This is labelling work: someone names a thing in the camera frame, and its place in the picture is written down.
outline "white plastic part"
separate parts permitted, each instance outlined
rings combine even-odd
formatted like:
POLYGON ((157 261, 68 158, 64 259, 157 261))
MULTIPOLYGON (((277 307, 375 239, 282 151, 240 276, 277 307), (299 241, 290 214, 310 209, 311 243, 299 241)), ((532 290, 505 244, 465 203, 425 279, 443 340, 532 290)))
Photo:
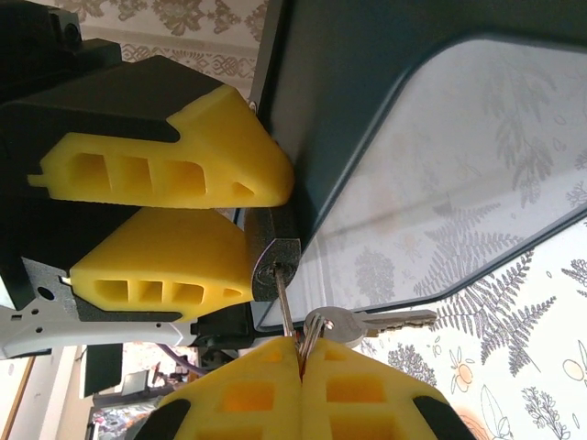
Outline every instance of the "white plastic part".
POLYGON ((47 348, 151 342, 189 345, 191 323, 80 322, 57 301, 35 299, 25 309, 0 307, 0 358, 47 348))

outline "glass panel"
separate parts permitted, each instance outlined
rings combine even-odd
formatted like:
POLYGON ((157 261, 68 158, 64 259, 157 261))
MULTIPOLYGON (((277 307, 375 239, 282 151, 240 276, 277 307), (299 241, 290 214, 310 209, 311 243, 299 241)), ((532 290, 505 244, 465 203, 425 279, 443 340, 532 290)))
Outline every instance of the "glass panel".
MULTIPOLYGON (((586 178, 587 56, 446 50, 407 84, 305 252, 293 318, 445 292, 587 202, 586 178)), ((263 324, 280 322, 273 306, 263 324)))

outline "yellow 3d printed part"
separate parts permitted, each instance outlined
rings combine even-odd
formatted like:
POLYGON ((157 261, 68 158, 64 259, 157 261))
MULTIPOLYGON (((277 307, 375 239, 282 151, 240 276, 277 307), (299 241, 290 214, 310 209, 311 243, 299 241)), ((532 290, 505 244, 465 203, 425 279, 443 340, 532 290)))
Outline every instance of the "yellow 3d printed part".
POLYGON ((107 311, 183 320, 252 300, 242 230, 214 210, 143 208, 75 264, 73 291, 107 311))
POLYGON ((294 340, 281 337, 184 386, 161 405, 178 399, 191 404, 175 440, 299 440, 301 393, 294 340))
POLYGON ((167 121, 176 143, 67 134, 31 186, 53 199, 175 208, 277 206, 292 166, 238 91, 216 88, 167 121))
POLYGON ((332 341, 318 340, 300 381, 290 337, 165 398, 137 440, 163 438, 162 426, 174 440, 474 439, 438 390, 332 341), (435 434, 438 423, 429 424, 419 399, 449 409, 437 412, 443 434, 435 434))
POLYGON ((440 391, 345 346, 318 339, 303 384, 304 440, 437 440, 413 398, 440 391))

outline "key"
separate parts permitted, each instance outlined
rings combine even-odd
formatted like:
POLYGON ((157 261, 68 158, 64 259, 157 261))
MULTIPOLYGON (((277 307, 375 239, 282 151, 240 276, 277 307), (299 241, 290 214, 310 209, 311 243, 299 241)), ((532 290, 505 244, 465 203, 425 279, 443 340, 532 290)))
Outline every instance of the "key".
POLYGON ((287 302, 287 292, 285 291, 285 281, 283 280, 283 271, 281 268, 274 269, 275 282, 277 284, 278 301, 282 311, 283 318, 283 335, 294 336, 294 322, 290 313, 290 306, 287 302))
POLYGON ((299 347, 300 377, 305 373, 305 363, 316 346, 316 341, 322 335, 326 321, 324 316, 314 313, 308 325, 305 325, 304 342, 299 347))
POLYGON ((386 330, 398 330, 407 326, 431 325, 437 318, 437 314, 430 310, 369 314, 354 313, 341 307, 320 307, 305 318, 305 332, 316 314, 325 319, 324 337, 350 348, 360 344, 364 337, 375 337, 386 330))

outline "key ring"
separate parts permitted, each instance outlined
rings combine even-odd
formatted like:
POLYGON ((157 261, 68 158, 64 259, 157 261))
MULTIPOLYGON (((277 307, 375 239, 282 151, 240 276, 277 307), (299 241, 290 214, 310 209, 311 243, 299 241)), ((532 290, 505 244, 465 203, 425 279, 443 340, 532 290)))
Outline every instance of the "key ring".
POLYGON ((316 346, 316 341, 322 335, 324 331, 324 327, 327 323, 327 319, 322 316, 321 314, 316 313, 312 317, 312 321, 305 331, 305 339, 304 342, 300 345, 299 350, 299 358, 300 358, 300 374, 304 374, 305 372, 305 363, 312 353, 312 350, 316 346))

